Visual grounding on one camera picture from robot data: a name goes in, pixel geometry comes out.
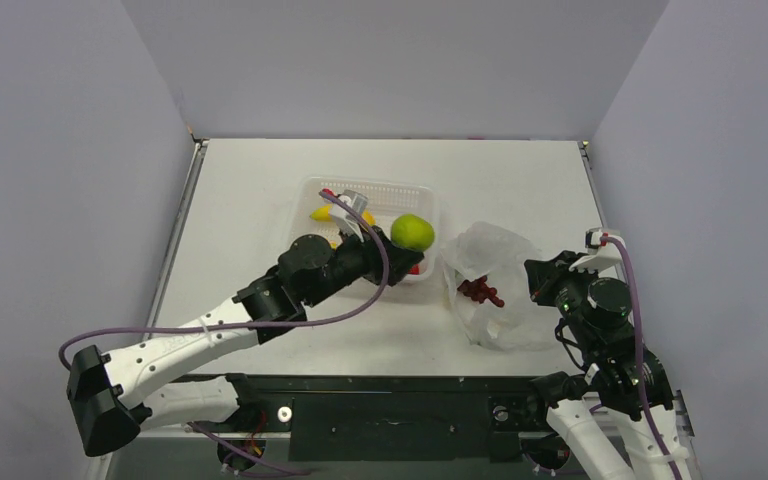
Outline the green fake fruit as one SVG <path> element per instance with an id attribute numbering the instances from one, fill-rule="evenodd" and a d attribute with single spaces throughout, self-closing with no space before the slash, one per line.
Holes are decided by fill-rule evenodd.
<path id="1" fill-rule="evenodd" d="M 412 251 L 427 251 L 435 238 L 434 227 L 425 219 L 413 214 L 399 216 L 390 227 L 391 242 Z"/>

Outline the clear plastic bag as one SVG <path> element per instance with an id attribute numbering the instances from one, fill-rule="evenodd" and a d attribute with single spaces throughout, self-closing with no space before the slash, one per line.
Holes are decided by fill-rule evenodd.
<path id="1" fill-rule="evenodd" d="M 524 266 L 546 256 L 529 239 L 476 222 L 440 254 L 452 311 L 471 344 L 517 352 L 553 347 L 557 315 L 531 301 Z"/>

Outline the yellow fake banana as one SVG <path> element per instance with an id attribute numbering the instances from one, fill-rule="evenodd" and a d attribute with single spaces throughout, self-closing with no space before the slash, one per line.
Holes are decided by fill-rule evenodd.
<path id="1" fill-rule="evenodd" d="M 340 218 L 344 224 L 356 225 L 356 219 L 348 214 L 344 209 L 334 204 L 324 205 L 319 207 L 310 214 L 310 218 L 317 222 L 331 222 L 333 223 L 336 218 Z"/>

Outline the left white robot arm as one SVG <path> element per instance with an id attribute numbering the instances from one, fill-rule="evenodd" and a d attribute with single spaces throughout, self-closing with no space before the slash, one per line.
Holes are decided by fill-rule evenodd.
<path id="1" fill-rule="evenodd" d="M 219 306 L 178 328 L 159 328 L 132 346 L 101 351 L 88 345 L 68 361 L 66 393 L 83 452 L 118 450 L 141 431 L 187 421 L 251 427 L 258 402 L 229 380 L 181 378 L 232 352 L 262 345 L 306 325 L 313 307 L 359 279 L 379 298 L 425 257 L 422 247 L 381 228 L 345 235 L 337 247 L 322 236 L 294 240 L 266 273 Z"/>

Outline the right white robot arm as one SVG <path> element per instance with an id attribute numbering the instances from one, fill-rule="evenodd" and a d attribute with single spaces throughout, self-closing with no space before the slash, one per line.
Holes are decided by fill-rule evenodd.
<path id="1" fill-rule="evenodd" d="M 688 479 L 673 390 L 659 359 L 631 321 L 630 286 L 580 265 L 583 253 L 527 260 L 530 299 L 553 307 L 560 343 L 580 352 L 580 374 L 532 381 L 526 418 L 550 427 L 592 479 Z"/>

